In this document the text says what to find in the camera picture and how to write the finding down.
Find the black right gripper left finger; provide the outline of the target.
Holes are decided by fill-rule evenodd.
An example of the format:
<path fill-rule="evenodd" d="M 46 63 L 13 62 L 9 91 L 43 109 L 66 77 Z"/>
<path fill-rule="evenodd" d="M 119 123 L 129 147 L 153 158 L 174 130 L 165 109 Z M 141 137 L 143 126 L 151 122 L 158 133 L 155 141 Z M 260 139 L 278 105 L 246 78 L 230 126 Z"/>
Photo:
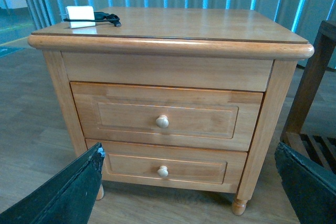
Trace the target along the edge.
<path fill-rule="evenodd" d="M 30 195 L 1 213 L 1 223 L 87 223 L 105 157 L 95 144 Z"/>

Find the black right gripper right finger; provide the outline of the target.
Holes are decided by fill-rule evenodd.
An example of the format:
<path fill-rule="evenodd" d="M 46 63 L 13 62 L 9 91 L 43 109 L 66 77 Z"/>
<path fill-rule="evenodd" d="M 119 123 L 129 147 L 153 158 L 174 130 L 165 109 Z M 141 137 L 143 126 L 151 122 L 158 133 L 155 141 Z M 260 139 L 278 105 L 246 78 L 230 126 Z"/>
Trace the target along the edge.
<path fill-rule="evenodd" d="M 335 174 L 284 143 L 275 151 L 283 189 L 300 223 L 335 223 Z"/>

